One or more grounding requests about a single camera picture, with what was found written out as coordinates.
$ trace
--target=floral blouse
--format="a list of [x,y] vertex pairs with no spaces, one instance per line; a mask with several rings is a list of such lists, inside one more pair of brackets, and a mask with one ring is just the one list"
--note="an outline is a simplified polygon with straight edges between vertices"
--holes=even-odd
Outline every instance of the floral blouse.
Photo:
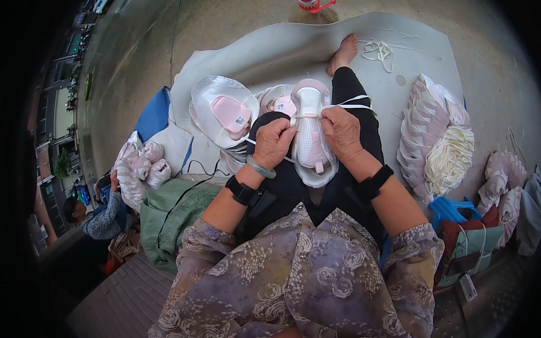
[[340,209],[318,227],[300,203],[240,246],[201,219],[149,337],[430,337],[443,241],[421,224],[393,239],[382,269],[368,231]]

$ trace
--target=tag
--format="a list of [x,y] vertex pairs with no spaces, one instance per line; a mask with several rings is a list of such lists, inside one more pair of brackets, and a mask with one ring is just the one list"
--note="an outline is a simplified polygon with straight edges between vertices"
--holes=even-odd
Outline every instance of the tag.
[[470,275],[465,274],[462,278],[460,278],[459,283],[460,283],[460,286],[462,287],[462,291],[464,292],[464,296],[466,296],[466,300],[468,302],[471,302],[477,297],[477,290],[475,289],[475,286],[473,285]]
[[242,117],[242,115],[239,115],[237,119],[235,120],[235,123],[240,126],[243,126],[245,122],[246,122],[246,119]]

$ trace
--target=elderly woman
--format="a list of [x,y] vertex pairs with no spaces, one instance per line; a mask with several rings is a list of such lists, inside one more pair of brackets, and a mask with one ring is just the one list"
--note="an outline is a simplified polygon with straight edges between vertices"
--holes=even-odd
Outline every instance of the elderly woman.
[[[357,38],[348,36],[327,68],[333,103],[365,94],[349,68],[357,51]],[[444,245],[383,165],[372,112],[323,111],[340,171],[318,206],[293,165],[282,161],[295,129],[280,114],[264,114],[252,129],[256,145],[248,153],[257,165],[240,169],[237,183],[186,229],[178,274],[149,337],[429,337],[432,283]],[[276,178],[265,178],[272,170]],[[248,225],[266,227],[236,246],[232,233],[247,209],[240,190],[261,187],[277,202]],[[347,187],[377,217],[348,197]],[[378,224],[392,238],[381,269]]]

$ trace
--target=shoe label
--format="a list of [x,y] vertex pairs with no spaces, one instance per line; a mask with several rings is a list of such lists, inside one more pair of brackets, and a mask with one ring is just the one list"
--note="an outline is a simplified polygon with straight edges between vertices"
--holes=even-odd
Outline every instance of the shoe label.
[[237,119],[235,120],[235,123],[240,126],[243,126],[245,122],[246,122],[246,119],[242,117],[241,115],[239,115]]

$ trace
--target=white sneaker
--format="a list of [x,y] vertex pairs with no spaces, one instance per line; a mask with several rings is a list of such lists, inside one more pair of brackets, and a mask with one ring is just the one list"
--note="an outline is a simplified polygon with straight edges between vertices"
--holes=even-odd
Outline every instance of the white sneaker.
[[307,186],[324,187],[338,171],[320,120],[323,108],[331,105],[331,93],[323,83],[304,79],[293,88],[291,100],[296,107],[291,125],[298,128],[292,146],[295,170]]

